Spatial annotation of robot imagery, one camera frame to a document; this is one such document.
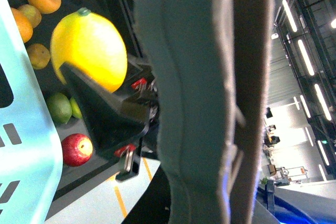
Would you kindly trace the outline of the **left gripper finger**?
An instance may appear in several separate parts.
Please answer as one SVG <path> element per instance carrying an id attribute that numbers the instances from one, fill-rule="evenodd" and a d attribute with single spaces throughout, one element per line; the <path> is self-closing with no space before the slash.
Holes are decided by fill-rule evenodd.
<path id="1" fill-rule="evenodd" d="M 277 223 L 256 200 L 275 0 L 135 0 L 170 223 Z"/>

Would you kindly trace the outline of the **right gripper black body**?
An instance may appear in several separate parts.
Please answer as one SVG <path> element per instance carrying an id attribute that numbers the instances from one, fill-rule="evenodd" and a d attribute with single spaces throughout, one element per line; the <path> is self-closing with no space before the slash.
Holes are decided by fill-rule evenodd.
<path id="1" fill-rule="evenodd" d="M 119 172 L 116 175 L 116 180 L 119 182 L 139 174 L 142 157 L 158 158 L 160 106 L 157 90 L 156 79 L 147 59 L 128 54 L 126 79 L 117 94 L 127 102 L 148 108 L 149 120 L 141 133 L 128 139 L 114 152 L 114 155 L 119 158 Z"/>

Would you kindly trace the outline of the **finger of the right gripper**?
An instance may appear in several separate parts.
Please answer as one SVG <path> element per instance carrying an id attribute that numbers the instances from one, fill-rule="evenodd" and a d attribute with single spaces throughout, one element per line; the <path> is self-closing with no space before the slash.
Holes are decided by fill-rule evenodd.
<path id="1" fill-rule="evenodd" d="M 60 72 L 80 108 L 95 152 L 101 158 L 113 159 L 117 149 L 146 128 L 149 109 L 145 106 L 127 102 L 109 92 L 70 63 L 63 63 Z"/>

